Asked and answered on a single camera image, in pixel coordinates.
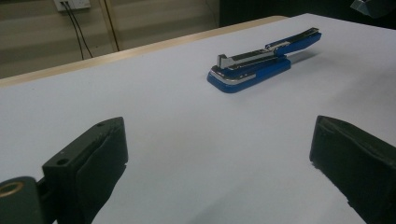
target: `blue stapler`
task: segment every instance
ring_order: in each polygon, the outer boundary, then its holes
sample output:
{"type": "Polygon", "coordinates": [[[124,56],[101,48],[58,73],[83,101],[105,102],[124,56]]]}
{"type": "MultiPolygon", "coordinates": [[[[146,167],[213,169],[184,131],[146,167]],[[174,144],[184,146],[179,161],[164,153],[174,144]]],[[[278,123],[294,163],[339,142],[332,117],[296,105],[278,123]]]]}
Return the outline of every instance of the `blue stapler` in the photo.
{"type": "Polygon", "coordinates": [[[306,49],[319,41],[320,37],[318,29],[311,28],[268,44],[264,49],[229,58],[221,54],[218,56],[218,64],[210,70],[207,81],[227,93],[241,91],[290,69],[286,54],[306,49]]]}

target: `power socket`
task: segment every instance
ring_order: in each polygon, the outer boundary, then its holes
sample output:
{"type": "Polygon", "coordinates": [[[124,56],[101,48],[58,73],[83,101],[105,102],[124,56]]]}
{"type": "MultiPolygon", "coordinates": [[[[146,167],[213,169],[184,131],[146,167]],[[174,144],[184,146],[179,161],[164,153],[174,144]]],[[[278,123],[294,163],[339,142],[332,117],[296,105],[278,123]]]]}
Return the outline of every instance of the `power socket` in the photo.
{"type": "Polygon", "coordinates": [[[67,2],[72,10],[91,7],[90,0],[53,0],[53,2],[58,11],[66,11],[61,2],[67,2]]]}

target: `wooden table edge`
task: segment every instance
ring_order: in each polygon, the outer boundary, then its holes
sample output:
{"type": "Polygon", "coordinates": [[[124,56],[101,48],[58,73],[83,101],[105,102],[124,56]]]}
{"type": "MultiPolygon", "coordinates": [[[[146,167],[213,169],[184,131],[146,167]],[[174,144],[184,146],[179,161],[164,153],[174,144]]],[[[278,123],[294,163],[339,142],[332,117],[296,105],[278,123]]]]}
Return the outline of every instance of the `wooden table edge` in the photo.
{"type": "Polygon", "coordinates": [[[36,80],[39,78],[43,78],[43,77],[52,77],[52,76],[60,75],[62,73],[76,71],[79,69],[96,66],[99,64],[103,64],[103,63],[111,63],[111,62],[115,62],[117,60],[130,58],[130,57],[134,57],[136,55],[141,55],[141,54],[149,53],[149,52],[160,50],[160,49],[166,49],[166,48],[170,48],[173,46],[190,43],[192,41],[205,39],[205,38],[209,38],[209,37],[216,36],[216,35],[225,35],[228,33],[252,28],[252,27],[263,25],[266,23],[271,23],[274,21],[281,21],[286,18],[287,17],[283,17],[283,16],[272,16],[272,17],[255,20],[255,21],[247,21],[247,22],[243,22],[243,23],[238,23],[236,25],[231,25],[231,26],[214,29],[214,30],[201,32],[201,33],[194,34],[194,35],[185,35],[182,37],[164,40],[164,41],[161,41],[158,43],[153,43],[153,44],[149,44],[146,46],[137,47],[134,49],[127,49],[127,50],[99,56],[99,57],[92,58],[92,59],[85,60],[85,61],[68,63],[68,64],[51,67],[51,68],[47,68],[47,69],[43,69],[43,70],[39,70],[39,71],[34,71],[31,73],[17,75],[15,77],[5,77],[5,78],[0,79],[0,87],[12,86],[12,85],[20,84],[23,82],[28,82],[28,81],[36,80]]]}

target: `white table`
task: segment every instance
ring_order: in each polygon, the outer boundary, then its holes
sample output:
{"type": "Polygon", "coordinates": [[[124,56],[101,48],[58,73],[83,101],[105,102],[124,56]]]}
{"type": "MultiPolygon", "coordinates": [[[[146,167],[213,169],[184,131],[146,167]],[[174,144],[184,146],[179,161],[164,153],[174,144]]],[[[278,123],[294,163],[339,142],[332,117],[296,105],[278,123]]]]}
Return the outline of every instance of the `white table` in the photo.
{"type": "Polygon", "coordinates": [[[126,123],[130,161],[94,223],[362,224],[308,159],[317,115],[396,146],[396,32],[305,14],[0,89],[0,181],[93,124],[126,123]],[[310,27],[292,68],[235,94],[206,74],[310,27]]]}

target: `screw hole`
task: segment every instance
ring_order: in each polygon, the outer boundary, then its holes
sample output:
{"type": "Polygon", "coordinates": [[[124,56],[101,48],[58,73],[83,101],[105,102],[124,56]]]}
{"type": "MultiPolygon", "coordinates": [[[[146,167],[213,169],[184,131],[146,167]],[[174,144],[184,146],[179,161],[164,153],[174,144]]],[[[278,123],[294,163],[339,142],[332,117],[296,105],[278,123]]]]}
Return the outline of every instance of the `screw hole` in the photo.
{"type": "Polygon", "coordinates": [[[68,159],[61,159],[61,160],[57,161],[56,164],[58,164],[58,165],[65,165],[65,164],[67,164],[68,162],[69,162],[68,159]]]}
{"type": "Polygon", "coordinates": [[[22,188],[23,188],[22,182],[13,182],[6,184],[4,186],[0,186],[0,198],[16,193],[20,191],[22,188]]]}

